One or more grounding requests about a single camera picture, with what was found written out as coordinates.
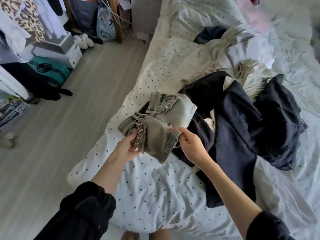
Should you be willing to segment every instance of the bed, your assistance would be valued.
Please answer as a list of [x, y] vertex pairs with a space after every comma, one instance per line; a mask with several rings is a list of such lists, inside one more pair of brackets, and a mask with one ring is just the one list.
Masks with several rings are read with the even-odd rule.
[[[298, 166], [292, 172], [270, 167], [258, 158], [254, 171], [257, 203], [282, 218], [295, 239], [320, 236], [320, 65], [310, 46], [312, 35], [307, 9], [287, 8], [290, 0], [260, 0], [261, 8], [275, 18], [275, 26], [261, 36], [273, 46], [272, 70], [285, 76], [283, 85], [295, 96], [308, 129], [300, 136]], [[214, 41], [193, 42], [205, 26], [247, 27], [236, 0], [162, 0], [161, 15], [137, 83], [122, 107], [109, 121], [105, 133], [69, 173], [68, 182], [77, 187], [90, 180], [123, 136], [118, 125], [150, 99], [150, 93], [177, 92], [183, 81], [212, 72]], [[129, 162], [120, 179], [111, 219], [116, 226], [139, 233], [159, 227], [214, 239], [241, 239], [224, 206], [206, 207], [205, 187], [190, 168], [170, 154], [164, 164], [143, 154]], [[275, 178], [289, 185], [288, 201], [281, 197]]]

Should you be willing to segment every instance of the leopard print garment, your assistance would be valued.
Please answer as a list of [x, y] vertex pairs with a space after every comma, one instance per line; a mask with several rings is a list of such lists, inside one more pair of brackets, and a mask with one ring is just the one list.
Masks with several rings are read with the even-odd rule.
[[[22, 3], [26, 7], [20, 10]], [[43, 42], [45, 40], [45, 31], [37, 17], [38, 9], [33, 0], [0, 0], [0, 4], [2, 10], [12, 20], [16, 20], [21, 28], [31, 34], [36, 42]]]

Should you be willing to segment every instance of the denim shorts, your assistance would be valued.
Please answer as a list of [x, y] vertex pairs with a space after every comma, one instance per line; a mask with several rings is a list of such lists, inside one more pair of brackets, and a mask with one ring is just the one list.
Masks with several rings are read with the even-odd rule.
[[196, 109], [185, 94], [153, 92], [146, 114], [134, 113], [119, 125], [118, 131], [127, 136], [137, 129], [134, 146], [164, 163], [181, 134], [171, 127], [187, 128]]

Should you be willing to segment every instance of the black clothing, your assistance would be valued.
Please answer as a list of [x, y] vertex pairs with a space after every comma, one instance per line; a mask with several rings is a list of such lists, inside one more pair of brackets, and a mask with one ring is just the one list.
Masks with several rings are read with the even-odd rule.
[[[255, 201], [253, 172], [256, 155], [279, 169], [294, 169], [299, 135], [306, 125], [300, 119], [300, 108], [293, 95], [281, 85], [283, 75], [272, 78], [255, 103], [237, 81], [223, 91], [226, 75], [226, 72], [214, 72], [185, 86], [179, 93], [186, 94], [198, 107], [188, 129], [201, 138], [210, 157], [224, 173]], [[210, 118], [212, 109], [215, 136], [210, 127], [197, 118], [198, 115], [202, 119]], [[180, 147], [172, 153], [187, 161]], [[200, 171], [197, 176], [206, 186], [207, 206], [223, 205], [206, 175]]]
[[59, 0], [47, 0], [52, 10], [55, 12], [56, 15], [62, 16], [63, 10]]
[[37, 73], [27, 63], [15, 62], [1, 66], [38, 98], [56, 101], [61, 98], [59, 93], [72, 96], [72, 92], [67, 89], [51, 86], [47, 76]]
[[198, 33], [193, 42], [197, 44], [206, 44], [210, 40], [221, 39], [222, 35], [226, 31], [226, 29], [220, 26], [205, 27], [200, 33]]
[[[115, 198], [93, 182], [78, 186], [34, 240], [98, 240], [108, 229]], [[247, 240], [294, 240], [285, 223], [263, 211], [251, 222]]]

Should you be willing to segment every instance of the person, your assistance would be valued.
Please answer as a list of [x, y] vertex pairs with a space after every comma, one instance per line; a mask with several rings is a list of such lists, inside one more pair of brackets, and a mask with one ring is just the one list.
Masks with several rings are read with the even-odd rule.
[[[196, 134], [185, 128], [173, 129], [182, 132], [179, 143], [184, 154], [211, 180], [243, 239], [293, 240], [282, 220], [263, 211], [226, 176], [219, 165], [210, 158]], [[140, 153], [131, 145], [136, 136], [137, 132], [134, 131], [118, 142], [92, 180], [79, 185], [74, 193], [61, 201], [60, 210], [35, 240], [96, 240], [102, 237], [116, 208], [113, 195], [122, 171], [126, 163]], [[139, 239], [139, 234], [125, 232], [121, 239]], [[149, 239], [172, 238], [167, 229], [159, 229], [150, 234]]]

